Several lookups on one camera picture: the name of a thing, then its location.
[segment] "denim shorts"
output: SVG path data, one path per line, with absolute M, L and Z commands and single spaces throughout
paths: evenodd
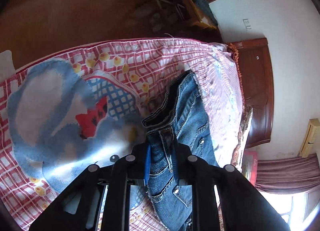
M 191 186 L 178 186 L 173 178 L 174 136 L 188 145 L 192 154 L 218 166 L 200 92 L 196 75 L 188 70 L 170 83 L 162 106 L 142 121 L 151 146 L 149 196 L 170 231 L 186 230 L 192 213 Z

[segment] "red bow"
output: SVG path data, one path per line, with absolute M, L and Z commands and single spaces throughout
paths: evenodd
M 83 139 L 93 137 L 95 135 L 98 123 L 106 117 L 108 112 L 107 97 L 102 97 L 97 103 L 95 109 L 88 109 L 86 114 L 76 115 L 81 133 L 80 136 Z

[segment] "brown floor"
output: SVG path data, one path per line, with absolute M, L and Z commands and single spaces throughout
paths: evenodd
M 135 9 L 148 0 L 10 0 L 0 13 L 0 52 L 12 51 L 16 69 L 51 53 L 104 40 L 165 37 Z M 220 33 L 181 28 L 174 36 L 206 42 Z

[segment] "blue checkered pattern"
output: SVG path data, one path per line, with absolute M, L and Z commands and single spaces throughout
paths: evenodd
M 128 113 L 137 112 L 135 98 L 124 89 L 100 78 L 90 79 L 88 83 L 97 101 L 103 96 L 107 97 L 108 114 L 114 119 L 118 120 Z

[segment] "purple curtain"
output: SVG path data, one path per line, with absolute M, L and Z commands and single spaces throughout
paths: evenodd
M 320 185 L 320 167 L 316 154 L 307 158 L 258 161 L 256 188 L 275 194 L 309 191 Z

